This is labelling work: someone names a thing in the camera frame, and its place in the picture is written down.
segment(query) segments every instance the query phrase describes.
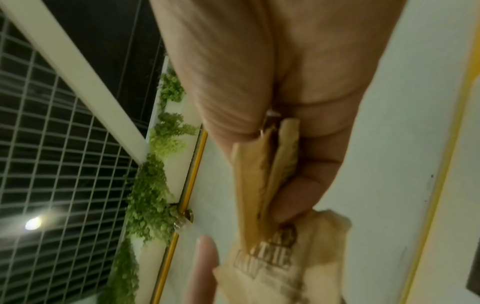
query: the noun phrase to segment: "metal grid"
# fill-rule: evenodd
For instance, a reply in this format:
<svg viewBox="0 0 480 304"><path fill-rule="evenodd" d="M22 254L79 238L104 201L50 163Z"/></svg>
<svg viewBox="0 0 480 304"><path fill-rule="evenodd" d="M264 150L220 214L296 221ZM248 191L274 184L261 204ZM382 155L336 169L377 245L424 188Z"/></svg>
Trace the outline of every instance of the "metal grid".
<svg viewBox="0 0 480 304"><path fill-rule="evenodd" d="M107 282L136 164L0 13L0 303L68 302Z"/></svg>

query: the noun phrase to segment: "light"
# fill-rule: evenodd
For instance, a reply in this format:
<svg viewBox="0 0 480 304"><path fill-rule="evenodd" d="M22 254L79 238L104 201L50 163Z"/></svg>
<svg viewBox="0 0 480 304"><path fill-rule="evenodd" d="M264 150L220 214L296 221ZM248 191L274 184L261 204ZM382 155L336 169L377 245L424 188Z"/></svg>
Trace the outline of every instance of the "light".
<svg viewBox="0 0 480 304"><path fill-rule="evenodd" d="M28 220L28 222L26 222L25 229L26 230L36 230L41 225L42 225L42 219L39 216L37 216L37 217L34 217L34 218Z"/></svg>

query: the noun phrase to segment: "hand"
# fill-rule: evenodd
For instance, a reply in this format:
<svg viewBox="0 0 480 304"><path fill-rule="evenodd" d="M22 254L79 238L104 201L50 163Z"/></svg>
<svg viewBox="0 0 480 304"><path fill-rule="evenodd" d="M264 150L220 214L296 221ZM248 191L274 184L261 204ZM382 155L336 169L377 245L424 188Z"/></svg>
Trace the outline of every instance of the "hand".
<svg viewBox="0 0 480 304"><path fill-rule="evenodd" d="M184 304L212 304L217 281L212 270L219 265L214 240L203 235L197 240L193 268L188 279Z"/></svg>
<svg viewBox="0 0 480 304"><path fill-rule="evenodd" d="M277 222L333 182L360 101L405 0L150 0L174 69L227 157L259 135L269 108L300 119L295 177Z"/></svg>

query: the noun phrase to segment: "white beam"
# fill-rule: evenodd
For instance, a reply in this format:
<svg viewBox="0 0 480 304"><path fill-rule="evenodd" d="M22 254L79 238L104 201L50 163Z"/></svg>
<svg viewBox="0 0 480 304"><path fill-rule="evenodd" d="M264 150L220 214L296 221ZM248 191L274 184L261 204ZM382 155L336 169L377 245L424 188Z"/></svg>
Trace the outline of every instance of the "white beam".
<svg viewBox="0 0 480 304"><path fill-rule="evenodd" d="M42 0L0 0L0 7L133 160L143 163L148 143Z"/></svg>

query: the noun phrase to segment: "yellow strip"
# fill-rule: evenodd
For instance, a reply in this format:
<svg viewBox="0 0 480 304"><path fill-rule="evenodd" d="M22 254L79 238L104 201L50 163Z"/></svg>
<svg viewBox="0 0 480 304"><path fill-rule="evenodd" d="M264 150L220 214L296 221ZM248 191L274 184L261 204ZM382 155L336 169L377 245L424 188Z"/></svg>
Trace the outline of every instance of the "yellow strip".
<svg viewBox="0 0 480 304"><path fill-rule="evenodd" d="M200 160L202 159L202 154L204 153L206 142L207 142L207 132L204 131L201 136L200 145L198 147L198 152L195 157L195 163L193 164L193 170L191 172L190 181L188 183L188 187L186 188L185 197L180 206L180 213L184 213L189 205L190 197L192 195L192 189L194 188L195 179L197 178L197 172L199 170ZM179 235L178 233L175 232L173 234L170 247L168 248L168 252L166 254L165 265L162 269L160 280L158 281L158 285L156 286L155 293L154 293L155 296L153 297L152 304L158 304L160 302L162 291L164 290L163 288L165 287L165 282L167 281L167 275L169 274L170 265L172 264L172 259L174 257L175 248L177 247L178 241L179 241Z"/></svg>
<svg viewBox="0 0 480 304"><path fill-rule="evenodd" d="M453 123L450 128L450 137L448 138L448 142L446 145L445 153L443 156L443 163L441 164L440 171L438 174L438 179L435 184L435 188L433 190L431 199L430 199L430 207L428 209L427 218L425 221L425 225L423 227L422 235L420 238L419 246L415 253L415 258L413 260L413 264L410 268L408 273L408 277L405 283L405 287L401 294L400 304L406 304L410 290L412 288L412 284L414 282L415 274L418 270L420 259L422 257L423 250L425 248L425 244L427 242L427 238L430 232L430 228L432 226L432 222L435 217L435 211L437 210L437 206L440 201L440 197L442 195L442 190L444 187L445 179L448 174L450 162L452 160L452 155L455 150L455 145L457 143L457 139L459 137L460 126L462 124L462 119L464 116L465 108L467 106L470 91L472 86L475 82L475 79L480 75L480 25L477 29L476 35L474 37L474 43L472 48L472 53L470 55L467 72L465 74L462 88L460 90L459 101L456 107L455 116L453 118Z"/></svg>

